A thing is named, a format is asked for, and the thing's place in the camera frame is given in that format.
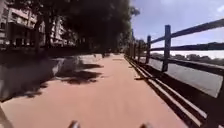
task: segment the water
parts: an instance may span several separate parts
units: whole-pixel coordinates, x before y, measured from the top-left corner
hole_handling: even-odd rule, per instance
[[[162,69],[161,61],[150,59],[149,65],[160,71]],[[217,97],[223,81],[222,76],[179,66],[177,64],[169,64],[168,71],[166,73],[171,77],[187,83],[213,97]]]

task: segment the sidewalk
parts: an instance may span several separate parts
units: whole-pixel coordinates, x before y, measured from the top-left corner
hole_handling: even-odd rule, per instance
[[[34,96],[14,98],[2,108],[15,128],[185,128],[122,55],[94,62],[76,74],[48,81]]]

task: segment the foliage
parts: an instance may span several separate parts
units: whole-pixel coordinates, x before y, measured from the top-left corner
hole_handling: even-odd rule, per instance
[[[131,34],[131,14],[138,14],[129,0],[79,0],[73,2],[64,26],[91,38],[104,49],[117,48]]]
[[[153,53],[151,55],[153,57],[163,58],[163,54]],[[177,59],[177,60],[188,60],[188,61],[195,61],[195,62],[224,66],[224,59],[221,59],[221,58],[211,59],[209,56],[199,56],[197,54],[190,54],[190,55],[187,55],[186,57],[183,55],[177,54],[175,56],[171,56],[171,58]]]
[[[8,2],[8,6],[11,8],[30,10],[37,15],[37,22],[34,27],[36,33],[38,33],[37,31],[39,31],[39,27],[44,21],[47,45],[50,45],[53,23],[58,20],[58,16],[67,12],[67,7],[69,6],[69,2],[66,0],[8,0]]]

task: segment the fence post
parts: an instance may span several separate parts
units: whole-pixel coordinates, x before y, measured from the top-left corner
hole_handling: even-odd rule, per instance
[[[147,37],[147,51],[146,51],[145,64],[148,64],[149,63],[150,49],[151,49],[151,36],[148,36]]]
[[[138,42],[138,62],[140,61],[140,59],[141,59],[141,43],[140,42]]]
[[[133,59],[135,60],[135,56],[136,56],[136,44],[133,44],[134,47],[133,47]]]
[[[165,26],[165,49],[162,72],[168,71],[168,64],[170,58],[170,46],[171,46],[171,26]]]

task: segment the window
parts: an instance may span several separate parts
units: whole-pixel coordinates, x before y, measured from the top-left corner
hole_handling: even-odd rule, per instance
[[[8,14],[9,14],[9,10],[8,9],[6,9],[6,8],[4,8],[4,10],[3,10],[3,16],[8,16]]]
[[[28,14],[28,12],[26,10],[22,10],[23,13]]]
[[[0,24],[0,29],[5,29],[5,27],[6,27],[5,23]]]
[[[12,13],[12,20],[17,20],[18,16],[15,13]]]

